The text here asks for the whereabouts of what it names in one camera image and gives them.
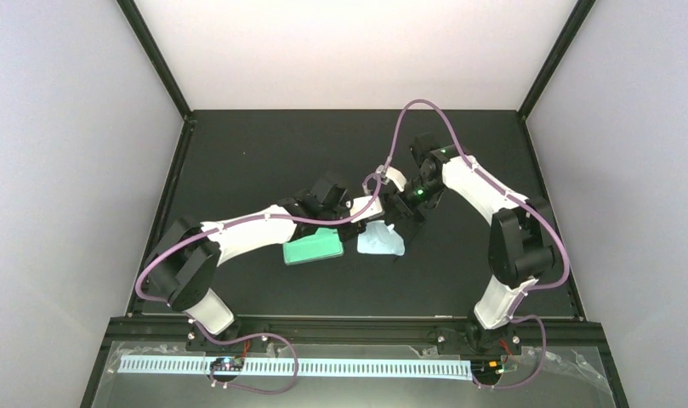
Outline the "blue-grey glasses case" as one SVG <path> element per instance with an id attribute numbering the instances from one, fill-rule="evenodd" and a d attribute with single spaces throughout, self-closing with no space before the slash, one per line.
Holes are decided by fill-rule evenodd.
<path id="1" fill-rule="evenodd" d="M 344 254 L 344 246 L 335 229 L 319 228 L 313 235 L 282 245 L 284 264 L 296 265 L 338 258 Z"/>

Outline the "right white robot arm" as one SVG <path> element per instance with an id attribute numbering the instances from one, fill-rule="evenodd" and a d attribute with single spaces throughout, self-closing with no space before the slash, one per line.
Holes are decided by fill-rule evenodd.
<path id="1" fill-rule="evenodd" d="M 422 219 L 421 207 L 436 207 L 449 190 L 465 199 L 489 225 L 487 261 L 492 278 L 474 306 L 479 325 L 467 333 L 469 348 L 488 356 L 502 343 L 506 326 L 527 292 L 560 260 L 550 234 L 553 214 L 542 198 L 532 200 L 494 178 L 472 155 L 441 146 L 430 135 L 410 145 L 418 176 L 410 180 L 387 161 L 378 173 L 393 186 L 381 201 L 388 222 Z"/>

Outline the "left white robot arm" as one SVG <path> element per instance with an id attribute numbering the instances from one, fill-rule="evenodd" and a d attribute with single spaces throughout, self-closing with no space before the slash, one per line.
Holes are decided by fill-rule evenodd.
<path id="1" fill-rule="evenodd" d="M 217 268 L 245 253 L 283 245 L 332 228 L 345 241 L 384 212 L 378 192 L 354 198 L 345 185 L 319 180 L 275 204 L 219 221 L 177 221 L 159 241 L 135 283 L 139 298 L 165 303 L 220 335 L 236 314 L 212 288 Z"/>

